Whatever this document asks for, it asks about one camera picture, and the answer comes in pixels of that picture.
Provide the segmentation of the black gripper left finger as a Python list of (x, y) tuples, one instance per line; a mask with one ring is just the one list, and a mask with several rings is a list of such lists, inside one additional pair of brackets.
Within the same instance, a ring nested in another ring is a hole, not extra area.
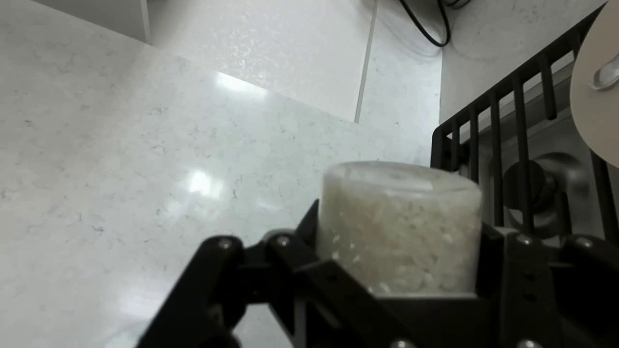
[(334, 261), (316, 259), (313, 203), (293, 230), (255, 246), (204, 240), (154, 313), (137, 348), (241, 348), (233, 334), (249, 305), (266, 304), (293, 348), (369, 348), (373, 298)]

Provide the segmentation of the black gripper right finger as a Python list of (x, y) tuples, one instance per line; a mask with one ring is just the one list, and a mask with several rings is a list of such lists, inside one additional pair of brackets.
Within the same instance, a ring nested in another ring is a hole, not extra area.
[(475, 294), (491, 348), (619, 348), (619, 247), (605, 240), (545, 246), (483, 224)]

